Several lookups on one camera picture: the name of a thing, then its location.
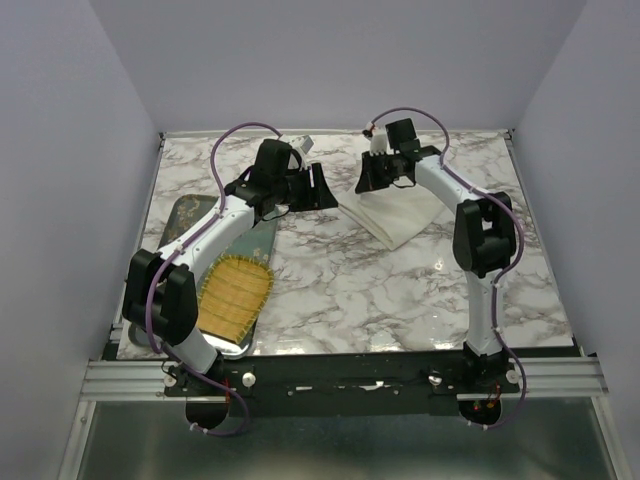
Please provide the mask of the cream cloth napkin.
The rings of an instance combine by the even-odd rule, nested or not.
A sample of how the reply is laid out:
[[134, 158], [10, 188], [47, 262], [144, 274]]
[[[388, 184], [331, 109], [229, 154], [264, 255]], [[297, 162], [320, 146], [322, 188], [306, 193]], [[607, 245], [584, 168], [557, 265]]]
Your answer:
[[338, 196], [338, 204], [345, 215], [390, 251], [416, 237], [446, 209], [434, 194], [422, 188], [362, 194], [352, 188]]

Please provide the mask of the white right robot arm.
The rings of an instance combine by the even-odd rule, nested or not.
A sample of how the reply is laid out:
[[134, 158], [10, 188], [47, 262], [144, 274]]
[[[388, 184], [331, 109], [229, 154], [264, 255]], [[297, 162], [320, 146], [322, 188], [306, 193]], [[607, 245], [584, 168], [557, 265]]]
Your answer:
[[523, 253], [522, 228], [504, 192], [488, 193], [451, 169], [444, 160], [450, 147], [423, 146], [409, 118], [383, 129], [370, 122], [363, 130], [370, 142], [361, 156], [358, 195], [380, 191], [406, 178], [434, 194], [455, 216], [452, 251], [465, 272], [469, 295], [469, 329], [463, 345], [467, 361], [460, 379], [480, 392], [496, 380], [495, 364], [508, 360], [501, 336], [503, 317], [501, 278]]

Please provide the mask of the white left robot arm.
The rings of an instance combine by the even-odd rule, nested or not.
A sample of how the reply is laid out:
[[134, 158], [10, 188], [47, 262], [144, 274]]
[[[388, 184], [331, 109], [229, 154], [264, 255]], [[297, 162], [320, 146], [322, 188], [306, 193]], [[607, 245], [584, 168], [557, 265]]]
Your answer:
[[173, 242], [156, 252], [141, 249], [130, 260], [122, 316], [167, 349], [189, 370], [187, 382], [201, 395], [222, 380], [218, 350], [197, 327], [197, 283], [237, 238], [278, 206], [292, 212], [335, 208], [320, 163], [306, 163], [309, 136], [266, 139], [254, 163], [227, 184], [215, 206]]

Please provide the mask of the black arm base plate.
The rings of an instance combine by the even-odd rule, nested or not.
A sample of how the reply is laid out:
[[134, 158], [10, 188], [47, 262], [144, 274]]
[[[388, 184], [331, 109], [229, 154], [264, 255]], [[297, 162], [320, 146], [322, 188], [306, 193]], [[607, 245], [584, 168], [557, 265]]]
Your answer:
[[247, 356], [218, 363], [212, 377], [232, 394], [195, 377], [183, 366], [169, 370], [169, 397], [229, 403], [230, 412], [253, 417], [455, 416], [461, 403], [519, 392], [510, 359], [468, 363], [462, 350], [323, 355]]

